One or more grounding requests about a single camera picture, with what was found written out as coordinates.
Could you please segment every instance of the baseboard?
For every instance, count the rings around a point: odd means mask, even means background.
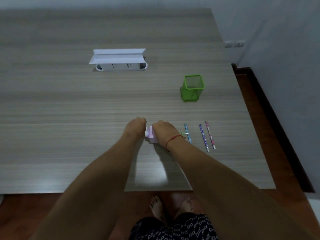
[[[235,74],[246,74],[251,86],[254,89],[254,92],[256,93],[258,100],[262,106],[262,109],[282,147],[283,152],[285,153],[287,160],[292,168],[292,171],[294,175],[296,176],[299,185],[303,192],[307,193],[314,193],[315,190],[305,172],[303,169],[299,158],[297,157],[285,131],[283,130],[276,114],[274,113],[266,95],[264,94],[256,76],[254,75],[254,72],[250,67],[242,67],[237,68],[236,64],[232,64],[232,68]]]

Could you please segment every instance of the pink pencil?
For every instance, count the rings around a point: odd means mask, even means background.
[[[206,120],[204,120],[204,121],[205,121],[205,125],[207,126],[207,129],[208,129],[208,133],[209,133],[209,137],[210,137],[210,141],[211,141],[212,147],[213,147],[214,149],[216,149],[216,147],[215,147],[215,145],[214,145],[214,139],[212,138],[212,135],[211,135],[211,133],[210,133],[209,124],[208,124],[208,122],[207,122]]]

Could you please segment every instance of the hand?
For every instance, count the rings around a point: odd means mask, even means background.
[[[138,141],[144,136],[144,132],[146,131],[146,123],[147,121],[145,118],[135,118],[126,125],[123,135]]]
[[[152,125],[152,129],[157,137],[158,142],[162,146],[166,146],[166,143],[174,136],[180,135],[178,130],[169,122],[163,122],[159,120],[159,122],[154,123]]]

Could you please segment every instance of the forearm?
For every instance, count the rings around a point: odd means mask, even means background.
[[[168,149],[221,238],[315,239],[260,189],[187,141],[176,138]]]
[[[107,239],[124,197],[135,146],[136,140],[122,136],[90,163],[59,198],[33,239]]]

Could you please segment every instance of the blue pencil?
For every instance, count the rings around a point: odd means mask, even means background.
[[[201,133],[202,133],[202,138],[203,138],[203,141],[204,141],[205,147],[206,147],[206,149],[207,149],[207,152],[209,152],[208,143],[207,143],[207,140],[206,140],[205,133],[203,132],[202,125],[201,125],[201,124],[199,124],[199,127],[200,127],[200,130],[201,130]]]
[[[188,127],[187,127],[187,124],[186,124],[186,123],[184,123],[184,128],[186,128],[186,133],[189,133]],[[191,144],[190,134],[187,134],[187,135],[188,135],[188,140],[189,140],[189,142],[190,142],[190,144]]]

